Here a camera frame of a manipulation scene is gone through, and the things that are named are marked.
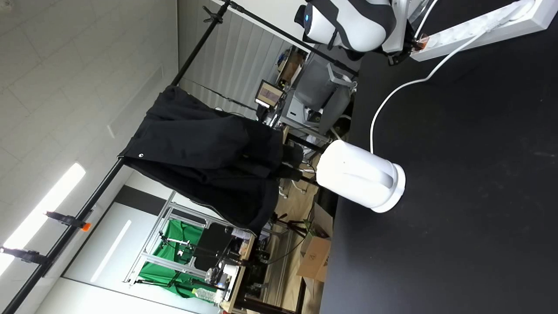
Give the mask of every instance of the black table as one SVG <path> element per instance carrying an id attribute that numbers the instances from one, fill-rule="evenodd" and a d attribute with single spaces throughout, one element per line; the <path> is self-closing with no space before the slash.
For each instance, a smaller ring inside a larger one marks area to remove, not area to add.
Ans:
<path id="1" fill-rule="evenodd" d="M 439 5 L 434 26 L 500 3 Z M 367 148 L 374 108 L 435 62 L 366 55 L 350 141 Z M 406 192 L 387 214 L 340 202 L 322 314 L 558 312 L 556 19 L 401 90 L 374 148 L 402 165 Z"/>

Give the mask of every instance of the metal rod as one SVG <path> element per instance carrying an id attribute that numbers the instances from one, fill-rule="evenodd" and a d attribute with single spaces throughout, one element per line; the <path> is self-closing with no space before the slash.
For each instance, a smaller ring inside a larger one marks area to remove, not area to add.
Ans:
<path id="1" fill-rule="evenodd" d="M 102 178 L 102 181 L 97 185 L 97 188 L 92 192 L 92 195 L 87 199 L 87 202 L 82 206 L 80 212 L 76 214 L 78 221 L 87 219 L 87 216 L 92 211 L 92 206 L 99 200 L 99 197 L 102 195 L 102 192 L 106 190 L 106 186 L 111 183 L 111 179 L 118 174 L 120 167 L 123 165 L 123 158 L 120 157 L 111 169 L 106 172 L 106 176 Z M 64 230 L 64 233 L 55 240 L 55 244 L 52 246 L 52 249 L 48 251 L 48 254 L 45 256 L 47 261 L 41 263 L 40 267 L 34 268 L 34 272 L 31 274 L 31 277 L 20 286 L 20 289 L 17 291 L 17 294 L 10 300 L 10 303 L 3 308 L 3 314 L 14 314 L 19 305 L 24 301 L 24 298 L 31 293 L 31 289 L 34 288 L 34 284 L 40 281 L 40 277 L 43 277 L 52 263 L 59 258 L 59 254 L 64 251 L 64 247 L 69 244 L 69 240 L 73 239 L 73 235 L 76 233 L 76 230 L 80 230 L 78 226 L 68 226 Z"/>
<path id="2" fill-rule="evenodd" d="M 277 33 L 280 33 L 282 36 L 286 36 L 286 38 L 289 38 L 289 40 L 296 42 L 298 45 L 301 45 L 301 47 L 305 47 L 305 49 L 312 50 L 313 54 L 317 54 L 317 55 L 320 55 L 320 57 L 324 57 L 324 59 L 327 59 L 329 62 L 333 62 L 334 66 L 338 66 L 338 68 L 341 68 L 341 69 L 348 71 L 350 75 L 354 75 L 354 76 L 357 76 L 357 75 L 359 75 L 359 71 L 355 71 L 355 69 L 348 68 L 345 62 L 341 62 L 341 61 L 338 61 L 338 59 L 333 59 L 331 55 L 327 55 L 327 54 L 324 54 L 324 52 L 320 52 L 320 50 L 313 49 L 312 45 L 308 45 L 308 43 L 301 42 L 299 38 L 296 38 L 296 36 L 293 36 L 293 35 L 286 33 L 284 29 L 280 29 L 280 28 L 273 26 L 272 22 L 268 22 L 268 21 L 261 19 L 259 15 L 256 15 L 256 14 L 252 14 L 252 12 L 249 12 L 249 10 L 245 10 L 242 5 L 235 3 L 235 1 L 230 1 L 230 7 L 231 7 L 233 10 L 237 10 L 238 14 L 244 14 L 244 15 L 247 15 L 247 17 L 251 17 L 251 19 L 258 21 L 259 24 L 263 24 L 263 26 L 266 26 L 266 28 L 270 28 L 270 29 L 277 31 Z"/>
<path id="3" fill-rule="evenodd" d="M 193 50 L 190 52 L 188 59 L 184 61 L 184 64 L 179 68 L 179 71 L 176 73 L 174 80 L 170 82 L 170 85 L 177 85 L 179 80 L 184 76 L 186 69 L 191 66 L 195 55 L 198 54 L 198 50 L 204 47 L 204 43 L 207 42 L 209 35 L 212 33 L 214 26 L 219 22 L 219 19 L 225 15 L 228 5 L 231 3 L 231 0 L 225 0 L 225 3 L 221 5 L 221 8 L 216 12 L 216 15 L 212 17 L 209 28 L 205 29 L 205 33 L 202 35 L 202 38 L 197 42 L 197 45 L 193 47 Z"/>

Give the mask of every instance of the black jacket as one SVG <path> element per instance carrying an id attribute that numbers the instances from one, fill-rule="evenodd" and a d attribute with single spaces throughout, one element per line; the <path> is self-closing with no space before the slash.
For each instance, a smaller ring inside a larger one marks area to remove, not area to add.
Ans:
<path id="1" fill-rule="evenodd" d="M 238 226 L 258 232 L 277 202 L 280 132 L 216 111 L 179 87 L 158 94 L 122 155 Z"/>

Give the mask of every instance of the green object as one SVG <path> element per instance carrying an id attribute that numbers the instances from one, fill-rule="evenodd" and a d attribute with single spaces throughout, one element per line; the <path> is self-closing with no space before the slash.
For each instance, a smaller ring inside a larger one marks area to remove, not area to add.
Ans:
<path id="1" fill-rule="evenodd" d="M 163 240 L 155 249 L 155 256 L 172 260 L 177 263 L 188 263 L 191 258 L 193 247 L 198 244 L 198 239 L 202 237 L 202 233 L 204 233 L 204 228 L 183 223 L 179 219 L 169 219 L 169 225 L 163 235 L 167 239 L 190 242 L 190 246 Z M 214 291 L 212 286 L 205 284 L 198 277 L 176 272 L 172 268 L 155 265 L 155 263 L 144 263 L 139 270 L 139 277 L 143 277 L 150 284 L 162 286 L 183 298 L 195 296 L 193 289 Z"/>

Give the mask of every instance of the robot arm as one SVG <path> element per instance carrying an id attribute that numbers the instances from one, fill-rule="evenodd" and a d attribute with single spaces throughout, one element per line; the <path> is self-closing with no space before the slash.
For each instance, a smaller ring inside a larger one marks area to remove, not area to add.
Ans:
<path id="1" fill-rule="evenodd" d="M 312 0 L 298 8 L 294 21 L 310 42 L 369 52 L 388 40 L 387 50 L 395 52 L 402 50 L 406 1 Z"/>

